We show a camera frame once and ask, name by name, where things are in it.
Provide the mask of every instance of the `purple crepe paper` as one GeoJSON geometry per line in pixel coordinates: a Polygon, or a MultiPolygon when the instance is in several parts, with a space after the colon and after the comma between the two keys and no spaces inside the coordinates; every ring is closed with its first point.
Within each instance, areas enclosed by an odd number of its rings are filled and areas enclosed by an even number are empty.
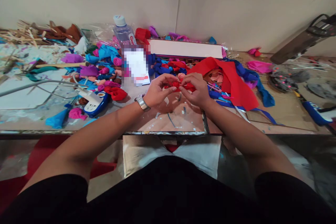
{"type": "Polygon", "coordinates": [[[156,33],[155,27],[154,26],[150,26],[149,29],[150,33],[152,34],[153,37],[158,38],[159,35],[156,33]]]}
{"type": "Polygon", "coordinates": [[[98,75],[98,68],[94,65],[90,66],[80,66],[82,69],[80,70],[80,74],[84,76],[97,76],[98,75]]]}
{"type": "Polygon", "coordinates": [[[79,54],[66,54],[64,58],[61,59],[64,63],[81,63],[84,62],[84,58],[79,54]]]}

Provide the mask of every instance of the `wire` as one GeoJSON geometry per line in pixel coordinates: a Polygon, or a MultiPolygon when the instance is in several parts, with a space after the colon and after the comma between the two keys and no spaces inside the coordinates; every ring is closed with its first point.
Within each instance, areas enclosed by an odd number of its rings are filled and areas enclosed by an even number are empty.
{"type": "Polygon", "coordinates": [[[316,17],[316,18],[310,23],[310,25],[309,25],[308,27],[312,27],[312,26],[315,24],[315,22],[316,22],[319,18],[321,18],[321,17],[323,17],[323,16],[325,16],[325,17],[327,17],[327,18],[330,18],[327,14],[321,14],[321,15],[319,15],[318,17],[316,17]]]}

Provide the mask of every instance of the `wooden stick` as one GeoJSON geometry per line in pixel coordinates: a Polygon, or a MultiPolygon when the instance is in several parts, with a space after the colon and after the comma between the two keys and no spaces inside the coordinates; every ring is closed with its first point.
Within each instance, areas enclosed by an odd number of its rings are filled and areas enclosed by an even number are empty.
{"type": "Polygon", "coordinates": [[[64,68],[64,67],[79,67],[81,65],[85,65],[85,62],[81,63],[63,63],[63,64],[41,64],[41,65],[36,65],[37,68],[41,67],[58,67],[58,68],[64,68]]]}

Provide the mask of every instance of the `bottle cap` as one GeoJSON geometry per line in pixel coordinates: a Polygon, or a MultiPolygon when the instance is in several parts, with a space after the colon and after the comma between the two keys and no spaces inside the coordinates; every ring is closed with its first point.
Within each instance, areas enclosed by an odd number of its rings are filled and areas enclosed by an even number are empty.
{"type": "Polygon", "coordinates": [[[113,20],[114,20],[116,26],[125,26],[126,25],[125,18],[122,15],[115,15],[113,17],[113,20]]]}

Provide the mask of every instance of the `wristwatch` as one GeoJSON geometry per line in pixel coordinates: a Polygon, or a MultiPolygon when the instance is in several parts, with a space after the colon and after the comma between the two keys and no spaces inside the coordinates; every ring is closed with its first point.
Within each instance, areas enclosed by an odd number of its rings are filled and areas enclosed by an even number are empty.
{"type": "Polygon", "coordinates": [[[151,108],[148,107],[148,105],[145,103],[143,97],[145,96],[145,94],[141,94],[139,95],[137,98],[134,99],[134,101],[138,102],[140,107],[147,112],[148,110],[150,110],[151,108]]]}

